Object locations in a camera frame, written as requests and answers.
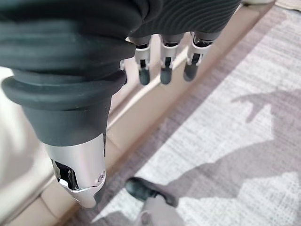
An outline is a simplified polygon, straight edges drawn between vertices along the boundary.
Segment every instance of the floor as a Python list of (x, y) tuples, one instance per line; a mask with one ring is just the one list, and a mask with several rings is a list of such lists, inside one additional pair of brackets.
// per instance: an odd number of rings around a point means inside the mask
[(66, 225), (132, 225), (136, 175), (177, 195), (187, 226), (301, 226), (300, 25), (274, 7)]

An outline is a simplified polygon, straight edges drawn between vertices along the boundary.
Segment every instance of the robotic hand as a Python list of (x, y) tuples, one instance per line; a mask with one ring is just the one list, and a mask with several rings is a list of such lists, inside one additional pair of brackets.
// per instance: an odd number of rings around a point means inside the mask
[(126, 80), (122, 60), (136, 50), (140, 81), (147, 84), (150, 38), (160, 34), (161, 80), (168, 84), (177, 46), (185, 32), (193, 32), (184, 76), (191, 81), (239, 3), (0, 1), (0, 65), (14, 73), (2, 88), (22, 105), (46, 144), (58, 182), (83, 207), (94, 207), (104, 190), (107, 118), (111, 97)]

